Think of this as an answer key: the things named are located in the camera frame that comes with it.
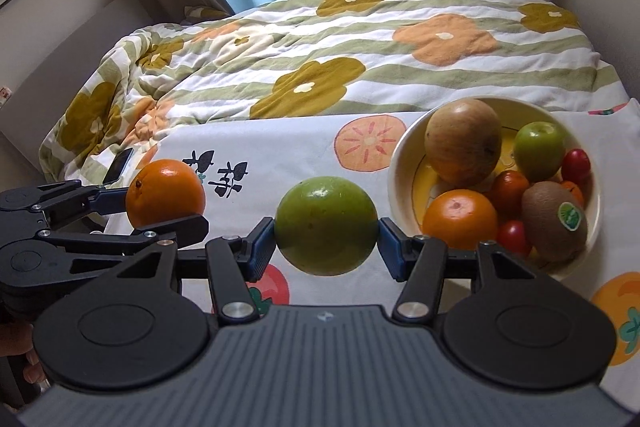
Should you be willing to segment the brown kiwi with sticker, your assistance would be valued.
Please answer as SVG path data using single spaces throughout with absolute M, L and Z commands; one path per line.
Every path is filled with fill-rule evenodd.
M 585 247 L 588 223 L 577 199 L 559 183 L 542 181 L 522 197 L 526 236 L 547 262 L 564 262 Z

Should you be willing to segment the small red cherry tomato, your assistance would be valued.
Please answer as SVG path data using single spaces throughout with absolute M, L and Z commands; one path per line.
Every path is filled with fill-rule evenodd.
M 532 245 L 526 237 L 524 223 L 520 220 L 508 220 L 499 225 L 497 243 L 510 253 L 523 259 L 529 257 Z

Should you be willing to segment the yellow cream ceramic bowl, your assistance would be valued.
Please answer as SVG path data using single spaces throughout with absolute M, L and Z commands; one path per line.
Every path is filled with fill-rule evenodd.
M 472 187 L 474 191 L 487 194 L 495 176 L 503 170 L 514 170 L 516 164 L 512 154 L 515 135 L 521 127 L 533 121 L 549 121 L 561 131 L 564 145 L 569 150 L 581 148 L 585 150 L 584 141 L 579 139 L 565 118 L 567 113 L 549 113 L 545 109 L 498 96 L 483 96 L 483 102 L 489 105 L 498 115 L 502 124 L 502 152 L 494 172 L 483 182 Z M 452 186 L 437 176 L 424 152 L 424 133 L 433 112 L 401 113 L 399 116 L 407 121 L 407 130 L 401 135 L 392 159 L 387 176 L 387 194 L 390 202 L 390 217 L 406 234 L 413 236 L 421 233 L 421 225 L 425 210 L 440 194 L 452 189 Z M 541 270 L 546 271 L 555 280 L 562 281 L 575 272 L 591 257 L 602 225 L 601 187 L 596 170 L 592 170 L 589 178 L 580 186 L 585 199 L 585 221 L 587 222 L 587 240 L 582 251 L 573 258 L 562 263 L 544 263 L 532 254 L 532 259 Z

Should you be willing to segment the round green orange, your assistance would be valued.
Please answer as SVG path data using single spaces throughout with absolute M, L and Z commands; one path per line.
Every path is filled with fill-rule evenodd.
M 359 185 L 316 176 L 282 197 L 274 219 L 280 253 L 296 269 L 336 277 L 357 269 L 378 238 L 378 213 Z

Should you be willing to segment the black smartphone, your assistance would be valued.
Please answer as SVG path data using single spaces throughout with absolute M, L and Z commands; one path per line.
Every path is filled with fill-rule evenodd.
M 123 150 L 121 150 L 115 155 L 111 163 L 111 166 L 108 167 L 106 175 L 103 178 L 103 181 L 102 181 L 103 185 L 111 185 L 118 181 L 118 179 L 124 172 L 124 169 L 127 166 L 131 155 L 132 155 L 131 147 L 124 148 Z

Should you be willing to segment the small orange tangerine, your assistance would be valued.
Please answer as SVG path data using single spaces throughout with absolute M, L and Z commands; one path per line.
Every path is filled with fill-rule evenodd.
M 584 194 L 582 194 L 582 189 L 575 182 L 568 181 L 568 180 L 562 181 L 561 186 L 565 188 L 567 192 L 570 192 L 570 194 L 572 194 L 572 196 L 574 197 L 574 199 L 576 199 L 576 202 L 580 207 L 585 208 Z

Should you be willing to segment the small green apple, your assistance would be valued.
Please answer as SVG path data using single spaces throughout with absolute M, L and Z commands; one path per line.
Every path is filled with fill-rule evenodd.
M 516 167 L 530 183 L 551 179 L 560 169 L 564 155 L 564 134 L 551 122 L 526 124 L 514 139 Z

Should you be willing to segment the floral striped quilt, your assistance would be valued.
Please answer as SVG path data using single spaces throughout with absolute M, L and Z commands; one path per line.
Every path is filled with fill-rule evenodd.
M 115 156 L 216 121 L 420 112 L 505 96 L 551 112 L 628 100 L 577 17 L 550 0 L 276 0 L 146 26 L 96 63 L 38 150 L 50 181 L 99 183 Z

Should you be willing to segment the large yellowish red apple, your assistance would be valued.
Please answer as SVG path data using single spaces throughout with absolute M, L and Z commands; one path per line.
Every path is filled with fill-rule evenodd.
M 502 127 L 497 113 L 477 98 L 462 98 L 435 110 L 424 133 L 425 156 L 447 183 L 483 182 L 498 164 Z

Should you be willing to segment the white fruit print cloth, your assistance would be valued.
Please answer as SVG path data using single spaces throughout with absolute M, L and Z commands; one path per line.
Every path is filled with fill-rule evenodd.
M 617 331 L 603 388 L 631 409 L 639 405 L 639 104 L 604 112 L 557 113 L 567 143 L 592 162 L 589 251 L 559 277 L 597 303 Z M 422 159 L 417 113 L 229 121 L 172 129 L 158 158 L 197 161 L 211 153 L 205 216 L 211 236 L 244 234 L 276 212 L 296 183 L 340 176 L 359 185 L 378 214 L 407 234 L 445 185 Z

